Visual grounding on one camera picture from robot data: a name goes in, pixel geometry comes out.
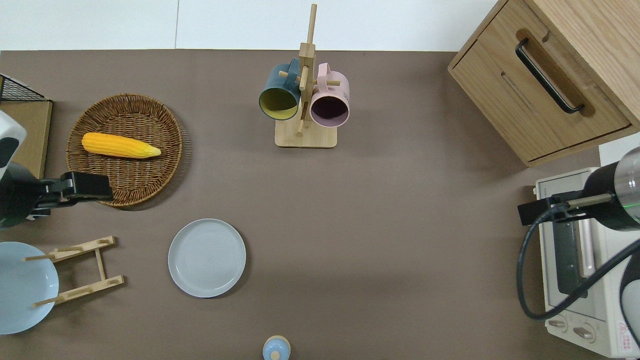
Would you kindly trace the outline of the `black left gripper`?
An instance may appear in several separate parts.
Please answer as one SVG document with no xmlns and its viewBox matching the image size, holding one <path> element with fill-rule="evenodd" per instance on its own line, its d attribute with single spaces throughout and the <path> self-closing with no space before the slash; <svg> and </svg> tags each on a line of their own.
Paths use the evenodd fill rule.
<svg viewBox="0 0 640 360">
<path fill-rule="evenodd" d="M 114 200 L 108 176 L 80 171 L 67 171 L 59 178 L 43 178 L 36 189 L 33 209 L 38 211 Z"/>
</svg>

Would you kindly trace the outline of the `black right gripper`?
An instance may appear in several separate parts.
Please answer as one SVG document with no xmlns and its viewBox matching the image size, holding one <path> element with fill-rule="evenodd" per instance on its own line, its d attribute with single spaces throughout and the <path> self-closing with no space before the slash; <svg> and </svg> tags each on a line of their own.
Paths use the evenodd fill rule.
<svg viewBox="0 0 640 360">
<path fill-rule="evenodd" d="M 532 226 L 543 214 L 542 223 L 571 223 L 586 219 L 585 213 L 577 210 L 558 209 L 562 203 L 578 199 L 581 193 L 556 193 L 546 198 L 518 205 L 519 221 L 522 226 Z"/>
</svg>

